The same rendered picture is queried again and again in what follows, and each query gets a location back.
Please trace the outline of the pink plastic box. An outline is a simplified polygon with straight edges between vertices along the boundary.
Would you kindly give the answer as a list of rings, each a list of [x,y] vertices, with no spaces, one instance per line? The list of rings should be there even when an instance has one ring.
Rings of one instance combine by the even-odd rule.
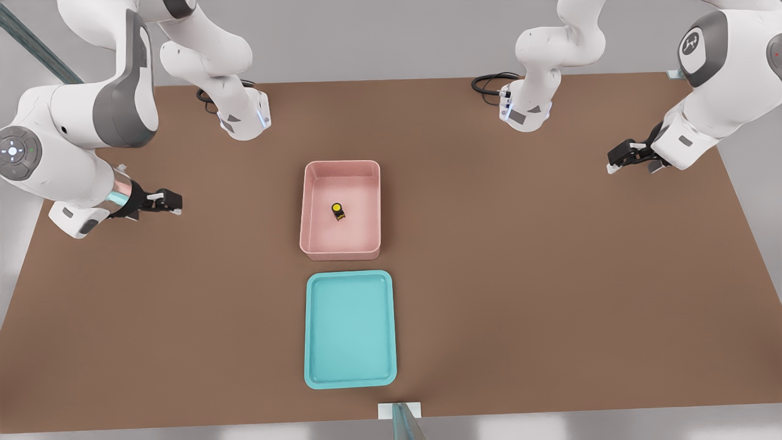
[[[381,170],[375,161],[313,161],[302,183],[299,247],[312,261],[368,261],[382,244]],[[346,217],[331,212],[341,203]]]

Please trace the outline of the pale blue-green tray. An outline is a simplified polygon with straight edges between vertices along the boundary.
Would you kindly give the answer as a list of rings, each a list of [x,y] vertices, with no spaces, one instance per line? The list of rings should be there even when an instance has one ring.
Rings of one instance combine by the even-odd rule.
[[[383,270],[316,273],[305,287],[309,388],[387,386],[397,376],[393,279]]]

